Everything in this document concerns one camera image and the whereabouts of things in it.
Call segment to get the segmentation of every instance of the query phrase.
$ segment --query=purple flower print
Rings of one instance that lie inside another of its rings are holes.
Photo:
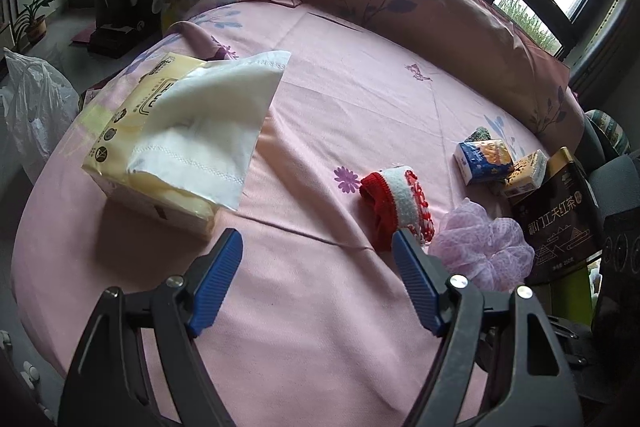
[[[404,68],[414,74],[415,80],[420,80],[421,82],[424,82],[425,80],[431,80],[428,76],[424,76],[422,73],[420,73],[418,64],[411,64],[411,66],[405,66]]]
[[[343,192],[355,192],[356,188],[360,185],[360,181],[358,179],[358,175],[350,171],[345,167],[338,167],[334,171],[335,178],[338,183],[338,188],[340,188]]]
[[[239,58],[239,57],[238,57],[238,54],[237,54],[235,51],[233,51],[233,50],[231,49],[231,46],[225,46],[224,44],[220,44],[220,47],[222,47],[222,48],[227,52],[227,54],[229,55],[229,57],[232,57],[232,58]]]

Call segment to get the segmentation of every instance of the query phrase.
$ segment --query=red and white knitted item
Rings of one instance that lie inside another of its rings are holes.
[[[379,250],[391,250],[391,236],[398,229],[409,229],[421,245],[433,238],[429,203],[411,167],[372,172],[363,178],[360,195],[376,214]]]

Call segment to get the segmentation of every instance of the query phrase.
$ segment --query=leaf pattern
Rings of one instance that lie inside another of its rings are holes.
[[[143,52],[143,53],[141,53],[140,55],[137,56],[137,58],[129,65],[129,67],[124,72],[124,74],[133,73],[138,68],[138,66],[142,62],[147,60],[154,52],[156,52],[162,46],[166,46],[168,44],[171,44],[172,42],[177,41],[179,38],[180,38],[180,35],[177,34],[177,33],[174,33],[174,34],[169,35],[168,37],[162,39],[155,46],[151,46],[146,52]]]
[[[534,115],[529,119],[530,123],[535,127],[535,133],[541,136],[551,124],[561,123],[566,118],[567,111],[562,110],[564,105],[564,89],[558,86],[558,107],[554,111],[554,103],[551,98],[546,99],[546,115],[543,118],[538,116],[538,112],[534,111]]]
[[[391,13],[404,14],[416,9],[417,4],[411,0],[367,0],[366,5],[362,8],[362,15],[358,20],[358,12],[355,6],[350,6],[347,0],[337,0],[337,12],[340,17],[360,23],[361,26],[367,27],[369,22],[380,12],[388,11]]]
[[[517,143],[515,136],[507,136],[507,133],[504,129],[504,120],[501,116],[496,116],[495,120],[492,120],[487,115],[484,115],[484,119],[494,130],[495,134],[504,142],[511,154],[511,157],[514,161],[516,158],[523,158],[526,156],[524,149]]]
[[[409,13],[415,10],[417,4],[409,0],[392,0],[386,9],[393,13]]]
[[[223,6],[221,8],[217,8],[216,10],[204,12],[203,14],[200,14],[197,17],[191,19],[191,22],[197,25],[209,22],[213,24],[214,28],[220,30],[223,28],[242,28],[242,23],[230,19],[231,17],[240,15],[240,10],[229,10],[228,8],[229,7],[227,6]]]

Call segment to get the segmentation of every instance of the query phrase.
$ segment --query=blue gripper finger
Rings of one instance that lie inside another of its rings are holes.
[[[202,330],[210,327],[216,320],[241,260],[242,236],[238,230],[232,230],[193,293],[193,313],[187,325],[194,337],[199,336]]]
[[[420,324],[437,337],[442,336],[447,323],[440,313],[440,295],[418,259],[419,255],[427,255],[408,230],[394,233],[391,251]]]

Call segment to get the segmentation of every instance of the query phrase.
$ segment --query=tissue pack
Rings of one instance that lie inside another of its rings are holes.
[[[237,210],[289,52],[211,60],[166,54],[100,133],[82,168],[113,200],[209,237]]]
[[[459,143],[454,157],[465,185],[503,180],[513,171],[513,160],[502,140]]]
[[[216,211],[209,202],[154,176],[127,172],[129,157],[154,104],[180,78],[203,64],[197,58],[166,54],[118,108],[84,159],[82,169],[111,200],[169,225],[207,236]]]
[[[513,165],[513,172],[505,179],[500,192],[511,198],[540,188],[546,173],[546,155],[540,149],[521,158]]]

